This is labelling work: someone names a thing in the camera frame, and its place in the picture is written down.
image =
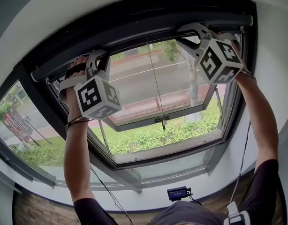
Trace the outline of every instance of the street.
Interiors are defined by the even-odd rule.
[[[109,81],[119,90],[123,106],[130,104],[137,106],[136,103],[190,88],[186,61],[178,56],[171,62],[164,57],[163,52],[152,54],[151,58],[144,55],[138,56],[135,60],[124,60],[121,64],[112,64]],[[198,77],[198,84],[201,86],[206,82]],[[29,99],[17,110],[22,117],[28,115],[35,129],[50,126]],[[0,123],[0,137],[6,142],[14,135]]]

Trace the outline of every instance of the electronic device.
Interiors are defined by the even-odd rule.
[[[191,193],[191,188],[187,188],[186,186],[167,189],[167,193],[168,193],[169,200],[172,202],[179,201],[182,198],[185,198],[188,196],[190,197],[193,195]]]

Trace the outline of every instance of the pole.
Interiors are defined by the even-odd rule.
[[[31,123],[27,120],[28,119],[28,116],[27,115],[25,115],[25,117],[24,117],[24,120],[37,132],[37,133],[39,133],[40,134],[40,132],[38,131],[38,130],[36,130],[35,129],[35,127],[34,126],[32,126],[31,125]],[[49,142],[42,134],[40,134],[40,136],[41,137],[43,137],[50,145],[52,145],[52,143],[51,142]]]
[[[101,120],[98,120],[98,124],[99,124],[99,127],[100,127],[100,131],[101,131],[103,140],[105,141],[105,145],[106,145],[106,149],[107,149],[108,155],[109,155],[109,156],[112,156],[112,153],[111,153],[111,151],[110,151],[110,149],[109,149],[109,147],[108,147],[108,144],[107,144],[107,139],[106,139],[105,132],[104,132],[104,130],[103,130],[103,126],[102,126]]]
[[[225,127],[225,124],[224,124],[224,118],[223,118],[223,111],[222,111],[222,105],[221,105],[221,99],[220,99],[220,95],[219,95],[219,92],[218,92],[218,89],[216,87],[216,96],[217,96],[217,105],[219,107],[219,111],[220,111],[220,115],[221,115],[221,122],[222,122],[222,126],[223,128]]]
[[[14,118],[14,116],[9,113],[9,115],[12,116],[12,118],[14,119],[14,121],[17,123],[17,125],[26,133],[26,135],[38,146],[38,147],[41,147],[41,145],[36,141],[34,140],[31,135],[28,134],[28,132],[21,126],[21,124]]]

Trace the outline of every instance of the green shrub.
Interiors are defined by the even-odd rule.
[[[133,137],[121,135],[114,140],[107,140],[113,154],[123,154],[134,151],[147,150],[160,146],[177,143],[189,138],[209,133],[217,129],[218,112],[209,112],[203,120],[194,122],[184,121],[184,118],[169,121],[166,129],[162,126],[152,130],[138,130]],[[65,146],[62,139],[54,139],[53,145],[34,146],[33,150],[17,151],[17,155],[33,167],[37,165],[62,166]]]

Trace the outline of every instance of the glass pane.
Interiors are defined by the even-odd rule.
[[[95,166],[91,165],[91,167],[94,169],[94,171],[97,173],[99,176],[100,180],[103,181],[104,184],[106,185],[119,185],[119,182],[116,180],[112,179],[108,175],[106,175],[104,172],[96,168]],[[103,186],[96,175],[91,171],[91,177],[90,177],[90,183],[92,186]]]
[[[109,116],[116,125],[123,125],[160,115],[158,87],[152,62],[159,60],[158,53],[147,46],[131,49],[111,56],[109,82],[119,90],[122,110]]]
[[[58,93],[58,90],[59,90],[59,84],[60,84],[59,81],[54,81],[54,82],[52,83],[52,85],[53,85],[53,87],[54,87],[54,91],[55,91],[56,94]],[[67,110],[67,112],[69,112],[69,107],[68,107],[68,105],[65,104],[65,103],[63,103],[63,102],[62,102],[62,104],[63,104],[63,106],[65,107],[65,109]],[[97,121],[97,120],[92,120],[92,121],[90,121],[88,127],[90,128],[90,130],[93,129],[93,130],[95,131],[95,135],[96,135],[96,137],[99,139],[100,144],[103,144],[103,145],[105,146],[106,144],[105,144],[105,141],[104,141],[104,139],[103,139],[102,133],[101,133],[101,131],[100,131],[98,121]]]
[[[44,119],[19,82],[0,102],[0,138],[34,169],[64,180],[65,140]]]
[[[128,169],[128,172],[140,182],[180,176],[204,168],[212,150],[213,148],[160,164]]]
[[[187,39],[199,43],[197,36]],[[158,58],[152,64],[163,111],[171,113],[201,105],[209,85],[197,73],[195,59],[175,39],[151,44],[150,48],[152,56]]]
[[[224,99],[224,94],[225,94],[225,88],[226,88],[226,84],[218,84],[218,85],[217,85],[217,89],[218,89],[218,93],[219,93],[220,101],[221,101],[221,106],[223,106],[223,99]]]
[[[123,132],[116,132],[104,123],[103,126],[109,149],[116,155],[152,149],[210,133],[217,129],[219,117],[214,93],[206,110],[169,120],[165,130],[161,123]]]
[[[103,144],[105,146],[106,143],[105,143],[105,140],[103,139],[102,132],[101,132],[98,120],[90,121],[88,127],[94,132],[94,134],[99,139],[101,144]]]

